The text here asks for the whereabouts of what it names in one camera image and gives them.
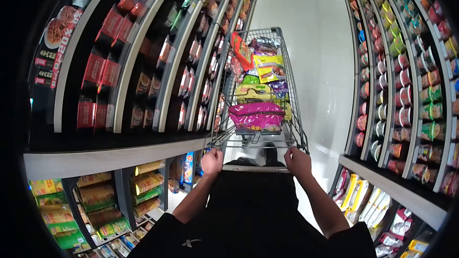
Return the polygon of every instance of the black shirt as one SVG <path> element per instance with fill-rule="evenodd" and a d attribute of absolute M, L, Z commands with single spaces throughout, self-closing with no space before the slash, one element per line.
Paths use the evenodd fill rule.
<path fill-rule="evenodd" d="M 290 174 L 222 171 L 207 207 L 186 224 L 165 213 L 129 258 L 237 255 L 376 257 L 364 223 L 326 239 L 298 212 Z"/>

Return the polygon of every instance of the person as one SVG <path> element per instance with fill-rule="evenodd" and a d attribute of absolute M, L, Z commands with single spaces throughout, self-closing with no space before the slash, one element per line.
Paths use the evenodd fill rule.
<path fill-rule="evenodd" d="M 267 159 L 267 165 L 280 164 L 273 150 L 275 154 L 267 158 L 276 159 Z M 314 179 L 311 158 L 296 147 L 288 149 L 284 158 L 290 173 L 222 171 L 223 152 L 212 148 L 201 159 L 204 175 L 199 183 L 172 214 L 161 216 L 129 258 L 286 253 L 314 258 L 376 257 L 366 224 L 349 228 L 341 210 Z M 231 162 L 247 163 L 244 159 Z M 293 176 L 306 192 L 323 235 L 298 212 Z"/>

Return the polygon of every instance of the shopping cart handle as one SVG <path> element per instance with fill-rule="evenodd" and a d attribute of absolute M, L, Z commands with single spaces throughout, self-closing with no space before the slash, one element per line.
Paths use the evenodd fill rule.
<path fill-rule="evenodd" d="M 224 164 L 223 170 L 229 171 L 247 171 L 247 172 L 282 172 L 290 173 L 286 166 L 251 166 L 251 165 L 233 165 Z"/>

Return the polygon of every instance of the white tile floor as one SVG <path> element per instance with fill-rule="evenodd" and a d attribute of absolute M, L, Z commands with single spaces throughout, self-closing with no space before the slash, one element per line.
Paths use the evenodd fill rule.
<path fill-rule="evenodd" d="M 328 192 L 344 151 L 354 89 L 352 34 L 344 0 L 257 0 L 250 29 L 280 27 L 293 68 L 312 171 Z M 237 149 L 230 152 L 237 158 Z M 298 210 L 318 228 L 309 200 L 296 182 Z M 169 210 L 184 194 L 169 195 Z M 151 215 L 159 218 L 160 210 Z"/>

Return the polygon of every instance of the pink snack bag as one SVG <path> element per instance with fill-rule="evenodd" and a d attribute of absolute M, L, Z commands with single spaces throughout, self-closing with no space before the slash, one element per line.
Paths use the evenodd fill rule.
<path fill-rule="evenodd" d="M 285 112 L 273 102 L 253 102 L 231 106 L 230 118 L 236 128 L 279 131 Z"/>

